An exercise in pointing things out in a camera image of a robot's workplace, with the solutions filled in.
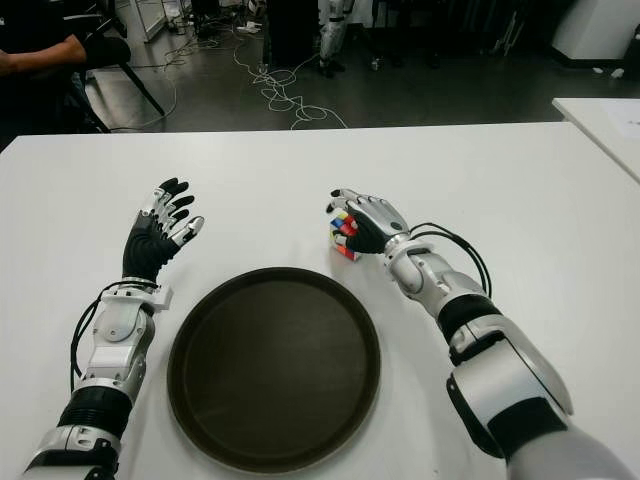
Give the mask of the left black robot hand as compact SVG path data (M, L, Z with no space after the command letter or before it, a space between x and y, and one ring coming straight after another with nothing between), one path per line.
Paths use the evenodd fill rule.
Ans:
M127 237L122 279L155 283L160 270L192 241L204 226L202 216L189 216L194 202L187 181L165 180L145 199Z

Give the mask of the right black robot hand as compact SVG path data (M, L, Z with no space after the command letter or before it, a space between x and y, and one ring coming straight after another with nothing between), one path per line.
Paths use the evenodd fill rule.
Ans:
M392 238L409 235L407 222L387 200L346 188L333 190L330 195L326 212L340 209L355 222L354 235L340 229L332 232L336 246L361 254L383 254Z

